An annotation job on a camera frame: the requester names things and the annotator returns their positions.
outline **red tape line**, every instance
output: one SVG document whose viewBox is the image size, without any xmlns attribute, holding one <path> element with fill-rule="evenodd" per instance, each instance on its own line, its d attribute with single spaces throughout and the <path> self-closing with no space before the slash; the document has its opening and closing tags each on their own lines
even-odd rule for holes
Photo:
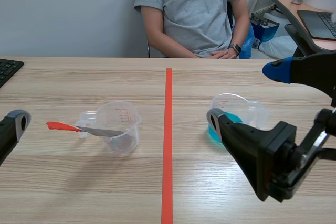
<svg viewBox="0 0 336 224">
<path fill-rule="evenodd" d="M 173 69 L 166 70 L 161 224 L 173 224 Z"/>
</svg>

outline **table surface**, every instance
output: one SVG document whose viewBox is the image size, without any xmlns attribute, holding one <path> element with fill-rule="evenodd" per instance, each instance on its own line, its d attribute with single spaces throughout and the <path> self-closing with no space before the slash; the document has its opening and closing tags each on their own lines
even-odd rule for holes
<svg viewBox="0 0 336 224">
<path fill-rule="evenodd" d="M 298 127 L 298 143 L 331 100 L 302 85 L 268 80 L 264 60 L 13 58 L 25 65 L 0 89 L 0 118 L 24 109 L 32 122 L 0 168 L 0 222 L 161 223 L 165 71 L 173 68 L 174 223 L 335 223 L 336 167 L 320 161 L 292 200 L 255 196 L 224 147 L 210 140 L 205 114 L 221 93 L 260 100 L 265 129 Z M 111 155 L 97 137 L 49 131 L 114 100 L 143 122 L 131 155 Z M 330 138 L 328 147 L 336 147 Z"/>
<path fill-rule="evenodd" d="M 312 11 L 318 11 L 318 12 L 323 12 L 323 10 L 320 9 L 316 9 L 313 7 L 310 7 L 309 5 L 303 3 L 301 5 L 296 5 L 293 4 L 291 1 L 292 0 L 278 0 L 280 1 L 285 8 L 287 8 L 288 10 L 290 10 L 290 12 L 295 16 L 295 18 L 300 21 L 300 24 L 306 29 L 306 27 L 304 26 L 301 18 L 298 15 L 298 10 L 312 10 Z M 321 47 L 321 48 L 325 48 L 328 50 L 336 50 L 336 41 L 333 40 L 323 40 L 323 39 L 314 39 L 312 38 L 312 40 L 314 41 L 314 43 Z"/>
</svg>

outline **wristwatch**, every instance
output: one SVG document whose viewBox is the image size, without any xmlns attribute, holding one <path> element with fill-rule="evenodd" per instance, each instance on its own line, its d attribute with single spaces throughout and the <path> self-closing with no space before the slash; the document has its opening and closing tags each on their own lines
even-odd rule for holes
<svg viewBox="0 0 336 224">
<path fill-rule="evenodd" d="M 228 49 L 229 48 L 233 48 L 235 51 L 236 51 L 236 53 L 238 54 L 238 55 L 240 55 L 240 53 L 241 53 L 241 47 L 238 45 L 238 44 L 231 44 L 229 47 L 228 47 Z"/>
</svg>

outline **person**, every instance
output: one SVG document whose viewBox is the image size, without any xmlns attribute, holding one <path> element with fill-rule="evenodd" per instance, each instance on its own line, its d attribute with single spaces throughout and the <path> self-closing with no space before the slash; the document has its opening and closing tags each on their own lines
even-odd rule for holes
<svg viewBox="0 0 336 224">
<path fill-rule="evenodd" d="M 135 0 L 134 8 L 142 13 L 149 44 L 172 58 L 234 59 L 250 25 L 246 0 Z"/>
</svg>

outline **clear plastic measuring cup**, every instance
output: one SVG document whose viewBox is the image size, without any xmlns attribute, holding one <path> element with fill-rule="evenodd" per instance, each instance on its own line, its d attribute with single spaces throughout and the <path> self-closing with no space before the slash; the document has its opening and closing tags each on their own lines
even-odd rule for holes
<svg viewBox="0 0 336 224">
<path fill-rule="evenodd" d="M 244 123 L 261 129 L 266 121 L 268 111 L 260 101 L 248 101 L 237 94 L 220 94 L 213 98 L 212 108 L 219 108 L 234 123 Z M 216 131 L 209 125 L 210 136 L 220 142 Z"/>
<path fill-rule="evenodd" d="M 123 132 L 114 137 L 102 137 L 109 149 L 122 154 L 137 146 L 138 125 L 141 121 L 137 109 L 131 103 L 116 101 L 101 106 L 97 111 L 82 112 L 76 126 Z M 81 138 L 87 135 L 86 132 L 79 133 Z"/>
</svg>

